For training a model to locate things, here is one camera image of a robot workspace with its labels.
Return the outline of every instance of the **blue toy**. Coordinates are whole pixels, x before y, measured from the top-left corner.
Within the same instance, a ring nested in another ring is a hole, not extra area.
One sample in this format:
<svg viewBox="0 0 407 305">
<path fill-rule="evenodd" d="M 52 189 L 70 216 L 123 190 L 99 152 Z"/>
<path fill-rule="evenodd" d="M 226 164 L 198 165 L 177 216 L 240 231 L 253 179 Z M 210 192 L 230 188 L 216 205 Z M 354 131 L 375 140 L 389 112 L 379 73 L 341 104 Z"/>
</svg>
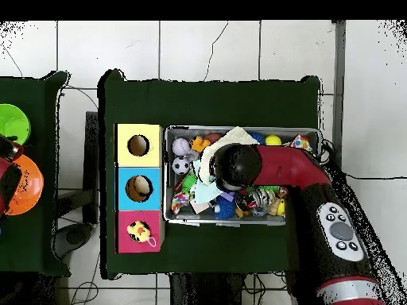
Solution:
<svg viewBox="0 0 407 305">
<path fill-rule="evenodd" d="M 248 134 L 254 138 L 256 141 L 260 143 L 260 145 L 265 145 L 266 144 L 266 137 L 264 137 L 262 134 L 257 133 L 257 132 L 248 132 Z"/>
<path fill-rule="evenodd" d="M 215 217 L 220 220 L 227 220 L 235 216 L 236 203 L 235 198 L 232 201 L 226 200 L 223 197 L 218 196 L 216 198 L 216 204 L 213 208 Z"/>
</svg>

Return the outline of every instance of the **white ball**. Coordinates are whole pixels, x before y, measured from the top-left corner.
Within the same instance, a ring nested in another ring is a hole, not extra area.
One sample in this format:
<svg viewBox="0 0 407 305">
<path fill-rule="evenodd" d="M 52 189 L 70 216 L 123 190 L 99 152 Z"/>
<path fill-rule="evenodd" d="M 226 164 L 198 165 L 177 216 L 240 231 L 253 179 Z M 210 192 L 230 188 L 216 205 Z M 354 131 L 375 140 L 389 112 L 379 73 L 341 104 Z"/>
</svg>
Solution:
<svg viewBox="0 0 407 305">
<path fill-rule="evenodd" d="M 172 170 L 176 174 L 184 174 L 189 171 L 191 168 L 191 163 L 187 158 L 184 156 L 178 156 L 177 158 L 174 159 L 172 162 Z"/>
<path fill-rule="evenodd" d="M 172 143 L 172 151 L 176 156 L 185 156 L 189 150 L 189 143 L 184 138 L 178 138 Z"/>
</svg>

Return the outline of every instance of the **yellow ball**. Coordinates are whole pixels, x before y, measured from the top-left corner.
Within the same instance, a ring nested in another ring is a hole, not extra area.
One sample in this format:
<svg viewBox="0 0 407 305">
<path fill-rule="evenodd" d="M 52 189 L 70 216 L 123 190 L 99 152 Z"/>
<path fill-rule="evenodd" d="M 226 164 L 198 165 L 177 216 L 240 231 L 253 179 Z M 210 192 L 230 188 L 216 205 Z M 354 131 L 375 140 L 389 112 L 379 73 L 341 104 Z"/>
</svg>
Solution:
<svg viewBox="0 0 407 305">
<path fill-rule="evenodd" d="M 281 145 L 281 139 L 272 134 L 266 137 L 266 145 Z"/>
</svg>

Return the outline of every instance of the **white cloth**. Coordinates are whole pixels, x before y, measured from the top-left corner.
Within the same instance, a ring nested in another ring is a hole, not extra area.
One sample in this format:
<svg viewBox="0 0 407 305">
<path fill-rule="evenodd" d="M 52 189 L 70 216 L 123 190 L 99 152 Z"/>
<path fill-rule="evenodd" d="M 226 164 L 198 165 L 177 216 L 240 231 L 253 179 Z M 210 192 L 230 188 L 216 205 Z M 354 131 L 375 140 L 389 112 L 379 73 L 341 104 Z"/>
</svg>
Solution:
<svg viewBox="0 0 407 305">
<path fill-rule="evenodd" d="M 227 132 L 222 138 L 220 138 L 216 143 L 209 145 L 203 150 L 202 157 L 200 159 L 200 179 L 206 185 L 210 184 L 209 181 L 209 161 L 215 154 L 215 152 L 224 145 L 229 145 L 233 143 L 252 145 L 259 144 L 252 136 L 250 136 L 244 129 L 240 126 L 236 126 Z"/>
</svg>

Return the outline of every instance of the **pink cube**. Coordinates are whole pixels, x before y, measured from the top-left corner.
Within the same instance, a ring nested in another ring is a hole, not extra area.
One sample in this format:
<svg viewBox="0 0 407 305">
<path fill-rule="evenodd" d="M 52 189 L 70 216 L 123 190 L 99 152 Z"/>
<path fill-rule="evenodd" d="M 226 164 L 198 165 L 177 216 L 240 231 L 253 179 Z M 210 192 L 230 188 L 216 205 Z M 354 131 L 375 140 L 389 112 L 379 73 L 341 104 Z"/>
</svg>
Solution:
<svg viewBox="0 0 407 305">
<path fill-rule="evenodd" d="M 148 225 L 150 237 L 156 246 L 150 243 L 134 241 L 127 233 L 127 226 L 141 221 Z M 118 253 L 156 253 L 160 251 L 164 241 L 165 222 L 159 210 L 120 210 L 118 212 Z"/>
</svg>

